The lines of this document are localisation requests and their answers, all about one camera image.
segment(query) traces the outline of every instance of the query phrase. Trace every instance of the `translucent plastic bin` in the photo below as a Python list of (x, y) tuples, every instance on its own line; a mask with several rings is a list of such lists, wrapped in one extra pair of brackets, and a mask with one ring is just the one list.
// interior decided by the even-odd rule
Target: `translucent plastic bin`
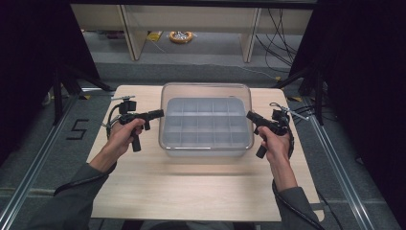
[(249, 90), (245, 85), (171, 84), (169, 87), (178, 89), (179, 93), (182, 92), (182, 87), (192, 87), (196, 90), (209, 87), (210, 90), (207, 91), (212, 91), (214, 87), (215, 91), (220, 91), (212, 91), (205, 97), (200, 91), (196, 93), (199, 97), (172, 95), (170, 99), (163, 98), (165, 119), (160, 120), (160, 145), (169, 155), (240, 156), (252, 147), (252, 125), (245, 117), (251, 104), (246, 108), (247, 105), (242, 99), (229, 95), (233, 90), (227, 93), (230, 87), (237, 87), (244, 91), (241, 95), (246, 97), (248, 92), (249, 97)]

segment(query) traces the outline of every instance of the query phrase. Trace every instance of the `sleeve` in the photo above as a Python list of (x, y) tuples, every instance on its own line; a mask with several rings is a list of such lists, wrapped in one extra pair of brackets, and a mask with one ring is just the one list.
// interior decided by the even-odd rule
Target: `sleeve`
[[(88, 164), (83, 165), (72, 181), (102, 174)], [(27, 229), (87, 229), (93, 200), (108, 175), (91, 183), (78, 185), (52, 197), (28, 223)]]
[[(287, 201), (292, 207), (299, 210), (310, 219), (319, 223), (316, 214), (310, 207), (310, 203), (305, 196), (305, 192), (301, 187), (295, 187), (280, 192), (280, 196)], [(308, 223), (303, 218), (299, 217), (296, 213), (291, 211), (280, 200), (277, 200), (278, 208), (282, 218), (282, 229), (314, 229), (313, 225)]]

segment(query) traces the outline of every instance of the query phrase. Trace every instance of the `black controller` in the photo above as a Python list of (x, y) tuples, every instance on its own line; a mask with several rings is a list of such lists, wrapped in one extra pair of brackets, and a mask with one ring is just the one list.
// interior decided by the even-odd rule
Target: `black controller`
[[(141, 118), (144, 121), (144, 125), (142, 126), (143, 129), (145, 130), (150, 130), (151, 126), (149, 125), (149, 121), (154, 120), (156, 118), (161, 118), (164, 117), (164, 110), (162, 109), (157, 109), (153, 111), (149, 111), (146, 113), (125, 113), (122, 114), (122, 116), (119, 119), (119, 122), (121, 125), (125, 125), (127, 123), (132, 122), (132, 120), (136, 118)], [(133, 135), (134, 141), (132, 142), (132, 150), (133, 151), (140, 151), (141, 150), (141, 144), (140, 144), (140, 138), (138, 135)]]
[[(248, 111), (247, 116), (249, 120), (251, 120), (255, 125), (256, 128), (254, 130), (254, 133), (256, 135), (259, 134), (258, 132), (258, 127), (268, 127), (273, 133), (279, 135), (279, 136), (284, 136), (286, 132), (289, 132), (290, 135), (290, 147), (289, 147), (289, 158), (290, 155), (293, 152), (293, 136), (291, 135), (290, 128), (289, 128), (289, 116), (287, 115), (286, 111), (281, 111), (281, 110), (276, 110), (274, 109), (272, 113), (272, 120), (274, 121), (269, 121), (262, 116), (260, 116), (258, 113)], [(260, 146), (258, 151), (257, 151), (257, 157), (263, 158), (263, 156), (266, 153), (266, 148), (264, 146)]]

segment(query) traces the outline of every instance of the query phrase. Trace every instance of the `hand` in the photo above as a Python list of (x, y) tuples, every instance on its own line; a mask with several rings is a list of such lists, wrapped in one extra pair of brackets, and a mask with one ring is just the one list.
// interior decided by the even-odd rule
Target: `hand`
[(100, 172), (107, 172), (120, 156), (127, 152), (129, 144), (134, 140), (133, 135), (141, 134), (144, 123), (143, 119), (134, 119), (124, 126), (116, 123), (111, 128), (107, 143), (89, 165)]
[(266, 159), (271, 165), (278, 191), (298, 187), (288, 157), (289, 135), (286, 133), (284, 136), (278, 136), (266, 126), (260, 126), (258, 131), (259, 136), (266, 140), (261, 144), (267, 149)]

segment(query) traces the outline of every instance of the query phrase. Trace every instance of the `wooden table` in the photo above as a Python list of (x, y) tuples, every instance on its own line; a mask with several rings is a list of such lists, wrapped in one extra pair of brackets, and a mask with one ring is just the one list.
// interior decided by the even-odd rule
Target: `wooden table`
[[(122, 85), (115, 97), (136, 95), (137, 112), (160, 108), (162, 86)], [(280, 89), (252, 88), (252, 107), (270, 117), (270, 103), (287, 106)], [(113, 101), (106, 113), (115, 104)], [(169, 157), (158, 143), (159, 120), (140, 136), (142, 150), (128, 152), (101, 188), (93, 218), (280, 221), (269, 163), (255, 156), (260, 138), (241, 157)], [(320, 203), (296, 128), (291, 165), (310, 203)], [(90, 161), (106, 143), (101, 127)], [(316, 211), (319, 220), (323, 211)]]

